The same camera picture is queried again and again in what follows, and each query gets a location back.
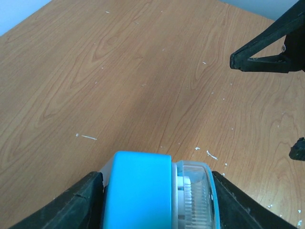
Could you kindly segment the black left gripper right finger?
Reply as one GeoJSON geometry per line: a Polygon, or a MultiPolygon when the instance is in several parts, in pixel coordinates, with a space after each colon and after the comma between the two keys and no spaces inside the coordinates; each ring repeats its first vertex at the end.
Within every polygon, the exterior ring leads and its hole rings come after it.
{"type": "Polygon", "coordinates": [[[220,228],[222,229],[295,229],[296,226],[267,210],[222,174],[213,171],[220,228]]]}

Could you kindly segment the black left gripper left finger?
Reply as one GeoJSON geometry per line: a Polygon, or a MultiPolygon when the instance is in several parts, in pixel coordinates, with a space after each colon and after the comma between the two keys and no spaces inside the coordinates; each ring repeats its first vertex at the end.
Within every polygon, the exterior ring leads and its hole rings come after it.
{"type": "Polygon", "coordinates": [[[90,172],[46,206],[11,226],[12,229],[99,229],[103,175],[90,172]]]}

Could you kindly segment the blue metronome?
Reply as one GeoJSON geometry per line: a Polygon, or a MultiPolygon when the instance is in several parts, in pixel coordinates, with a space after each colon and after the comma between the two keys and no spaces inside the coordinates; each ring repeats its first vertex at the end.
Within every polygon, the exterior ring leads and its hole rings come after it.
{"type": "Polygon", "coordinates": [[[103,229],[172,229],[170,155],[119,151],[101,169],[103,229]]]}

